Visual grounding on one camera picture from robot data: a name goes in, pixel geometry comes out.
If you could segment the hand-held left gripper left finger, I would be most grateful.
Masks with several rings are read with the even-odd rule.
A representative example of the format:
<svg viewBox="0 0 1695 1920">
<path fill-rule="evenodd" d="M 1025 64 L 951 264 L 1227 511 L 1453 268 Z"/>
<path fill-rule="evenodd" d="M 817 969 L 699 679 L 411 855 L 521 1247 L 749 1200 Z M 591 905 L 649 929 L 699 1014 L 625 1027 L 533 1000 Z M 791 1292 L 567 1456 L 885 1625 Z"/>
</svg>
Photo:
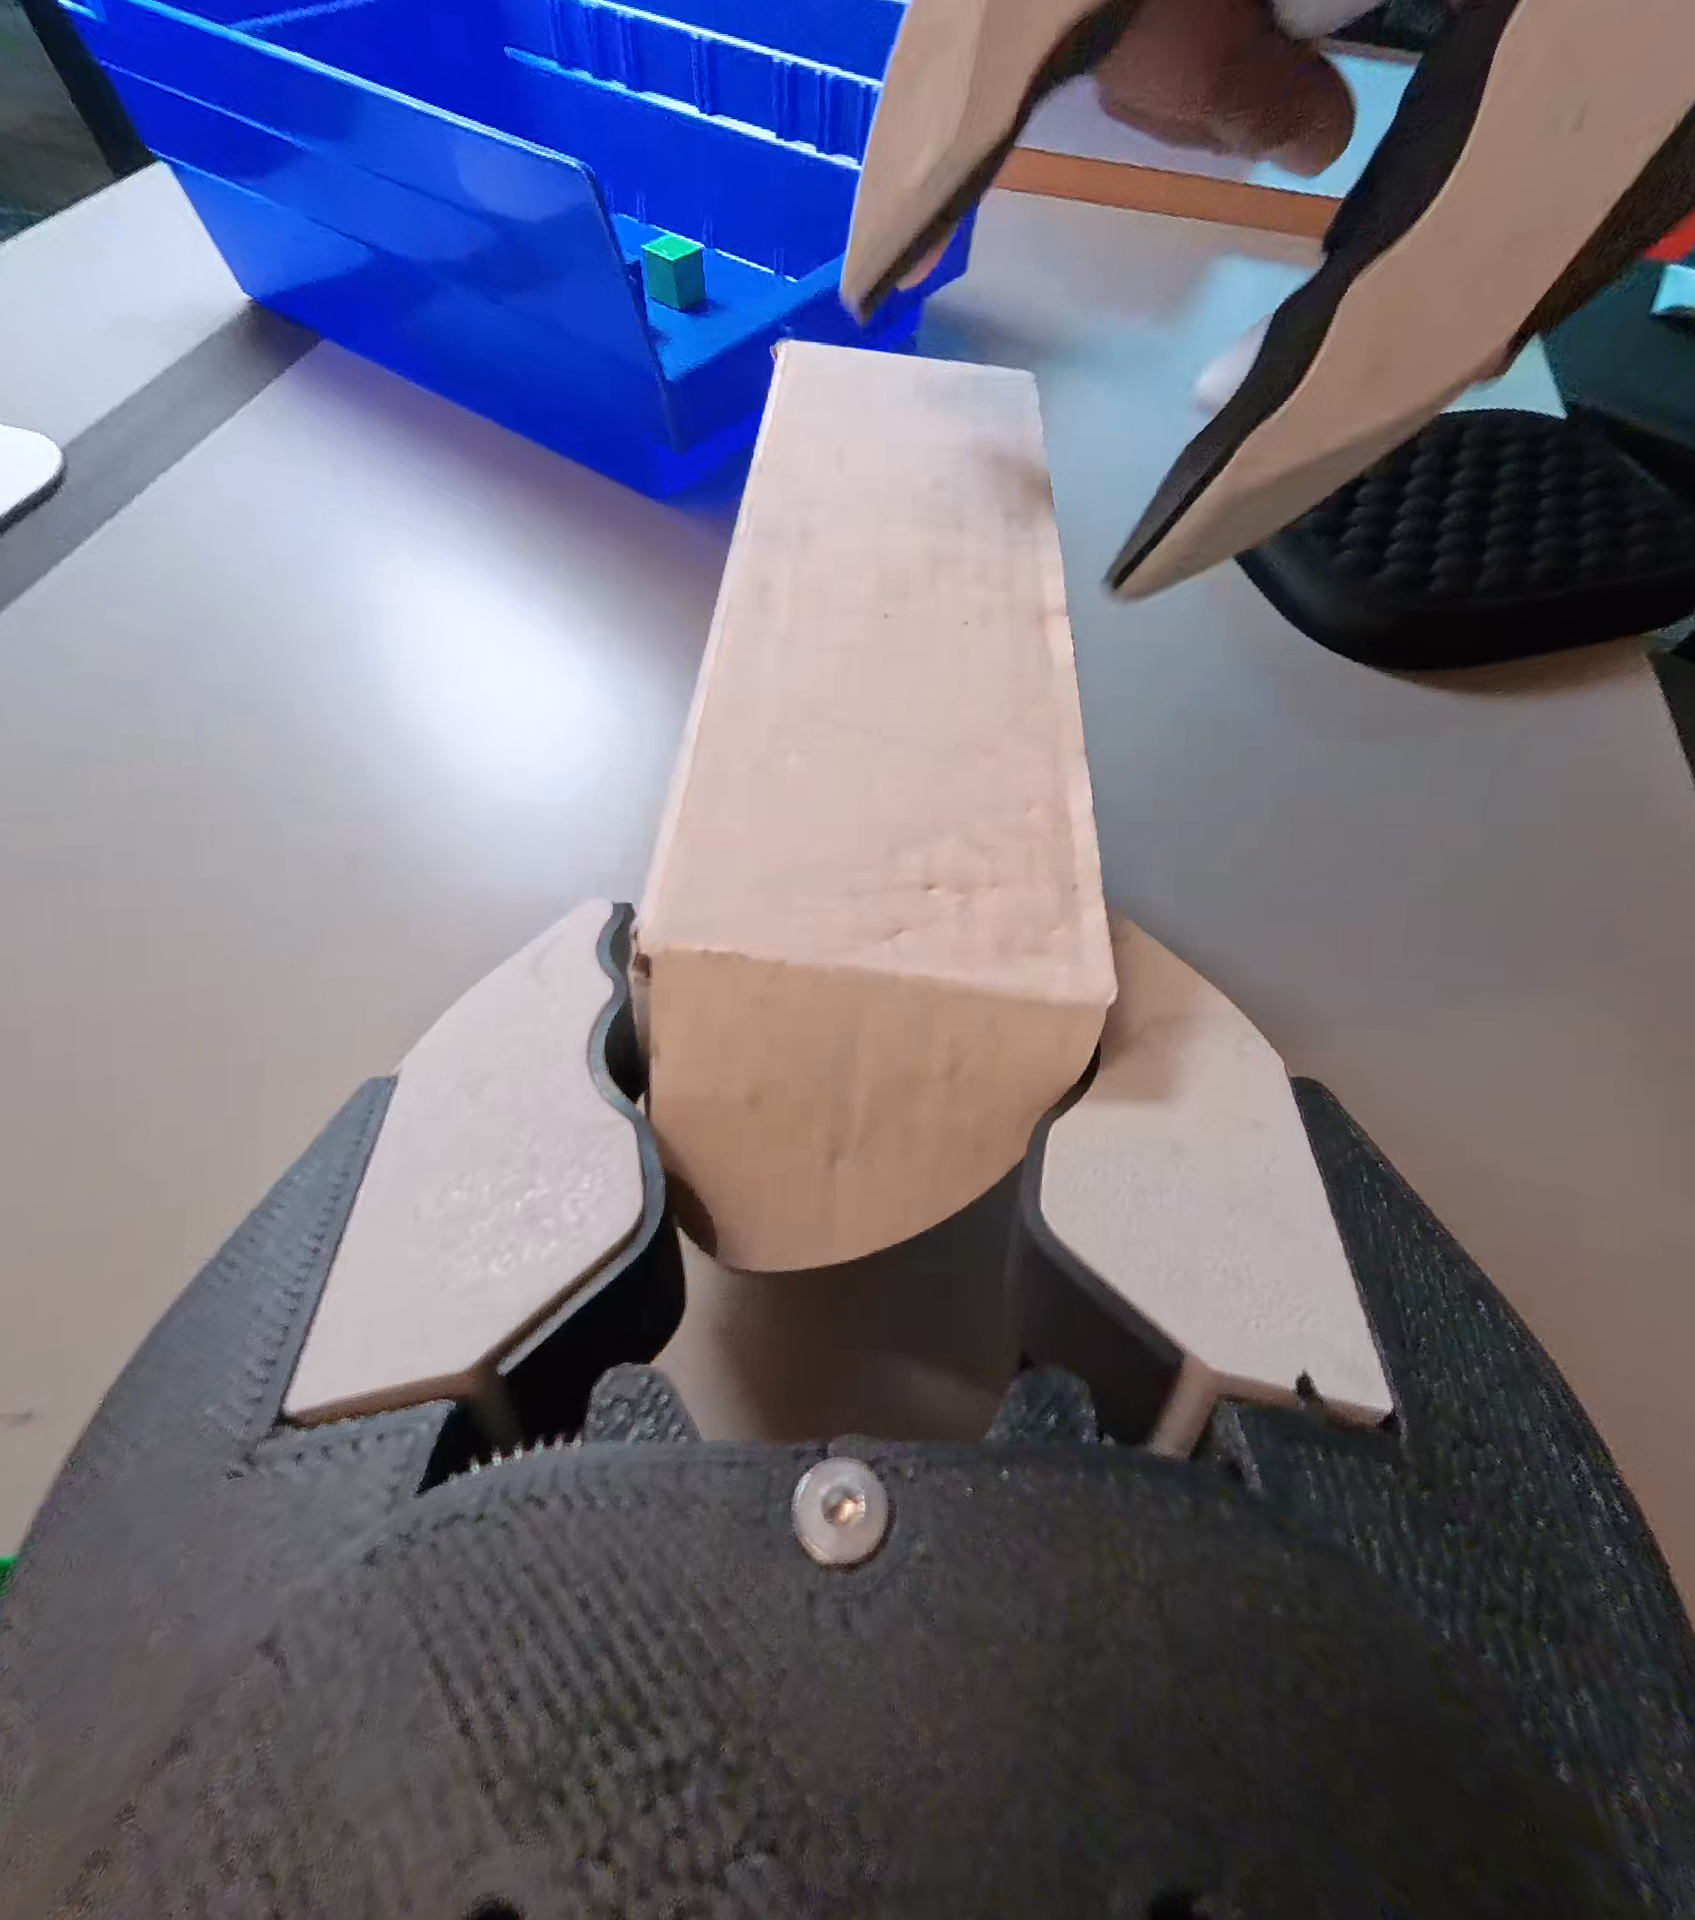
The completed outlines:
<svg viewBox="0 0 1695 1920">
<path fill-rule="evenodd" d="M 425 1403 L 475 1432 L 575 1432 L 601 1373 L 683 1314 L 641 1107 L 633 911 L 587 900 L 399 1064 L 283 1394 L 319 1428 Z"/>
</svg>

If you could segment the white cardboard box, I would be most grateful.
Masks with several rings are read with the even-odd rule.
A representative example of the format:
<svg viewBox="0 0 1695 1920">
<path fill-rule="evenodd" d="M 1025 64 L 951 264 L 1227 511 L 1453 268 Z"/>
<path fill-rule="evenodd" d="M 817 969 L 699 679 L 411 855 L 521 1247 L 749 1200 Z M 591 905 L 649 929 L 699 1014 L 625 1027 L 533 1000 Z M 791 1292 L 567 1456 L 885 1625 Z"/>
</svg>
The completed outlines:
<svg viewBox="0 0 1695 1920">
<path fill-rule="evenodd" d="M 1023 369 L 775 351 L 637 911 L 647 1112 L 741 1274 L 1009 1173 L 1115 996 Z"/>
</svg>

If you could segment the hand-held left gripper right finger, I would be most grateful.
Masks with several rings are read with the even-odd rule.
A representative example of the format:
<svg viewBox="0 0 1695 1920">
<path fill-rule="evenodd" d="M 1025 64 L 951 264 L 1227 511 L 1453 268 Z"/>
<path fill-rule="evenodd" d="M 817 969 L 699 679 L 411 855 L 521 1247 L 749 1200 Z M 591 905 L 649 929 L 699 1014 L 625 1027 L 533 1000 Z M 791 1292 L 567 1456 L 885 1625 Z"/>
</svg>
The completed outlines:
<svg viewBox="0 0 1695 1920">
<path fill-rule="evenodd" d="M 1221 1403 L 1375 1432 L 1393 1392 L 1281 1054 L 1151 933 L 1019 1169 L 1019 1355 L 1101 1435 L 1191 1456 Z"/>
</svg>

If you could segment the black round seat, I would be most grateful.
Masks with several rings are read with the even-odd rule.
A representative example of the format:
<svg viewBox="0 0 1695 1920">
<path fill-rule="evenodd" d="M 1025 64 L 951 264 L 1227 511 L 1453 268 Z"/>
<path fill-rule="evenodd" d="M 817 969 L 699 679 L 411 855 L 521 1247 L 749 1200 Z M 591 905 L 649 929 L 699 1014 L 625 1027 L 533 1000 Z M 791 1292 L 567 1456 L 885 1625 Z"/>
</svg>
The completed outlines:
<svg viewBox="0 0 1695 1920">
<path fill-rule="evenodd" d="M 1674 623 L 1695 609 L 1695 508 L 1578 420 L 1471 408 L 1237 563 L 1335 658 L 1445 674 Z"/>
</svg>

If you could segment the blue plastic bin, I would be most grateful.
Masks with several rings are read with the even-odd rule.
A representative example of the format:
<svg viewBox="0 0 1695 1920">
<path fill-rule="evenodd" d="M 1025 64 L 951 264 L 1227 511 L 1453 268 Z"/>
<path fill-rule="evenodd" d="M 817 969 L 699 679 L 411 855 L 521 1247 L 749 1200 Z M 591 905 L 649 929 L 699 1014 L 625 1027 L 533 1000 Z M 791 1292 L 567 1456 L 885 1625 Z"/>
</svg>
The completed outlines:
<svg viewBox="0 0 1695 1920">
<path fill-rule="evenodd" d="M 741 463 L 781 339 L 907 351 L 839 268 L 903 4 L 63 4 L 241 290 L 651 497 Z M 705 248 L 647 303 L 639 252 Z"/>
</svg>

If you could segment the person's right hand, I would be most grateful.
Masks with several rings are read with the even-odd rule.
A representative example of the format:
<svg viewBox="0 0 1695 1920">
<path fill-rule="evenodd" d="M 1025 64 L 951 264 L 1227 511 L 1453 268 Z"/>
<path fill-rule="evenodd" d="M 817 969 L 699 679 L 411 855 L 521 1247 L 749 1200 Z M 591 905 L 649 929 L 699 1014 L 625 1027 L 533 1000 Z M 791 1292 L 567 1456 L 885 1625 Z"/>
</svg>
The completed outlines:
<svg viewBox="0 0 1695 1920">
<path fill-rule="evenodd" d="M 1355 132 L 1329 57 L 1259 2 L 1137 4 L 1093 70 L 1099 108 L 1165 145 L 1319 176 Z"/>
</svg>

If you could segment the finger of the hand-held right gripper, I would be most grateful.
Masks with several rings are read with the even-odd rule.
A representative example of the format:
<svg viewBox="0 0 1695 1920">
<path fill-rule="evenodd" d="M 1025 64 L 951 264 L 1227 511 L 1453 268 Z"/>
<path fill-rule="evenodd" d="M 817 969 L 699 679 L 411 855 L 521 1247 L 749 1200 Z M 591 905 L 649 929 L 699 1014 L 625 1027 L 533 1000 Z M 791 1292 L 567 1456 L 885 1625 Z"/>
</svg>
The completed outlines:
<svg viewBox="0 0 1695 1920">
<path fill-rule="evenodd" d="M 1033 108 L 1095 65 L 1129 2 L 911 2 L 859 161 L 843 308 L 869 323 L 931 274 Z"/>
<path fill-rule="evenodd" d="M 1259 546 L 1495 376 L 1692 103 L 1695 2 L 1461 5 L 1107 588 L 1137 601 Z"/>
</svg>

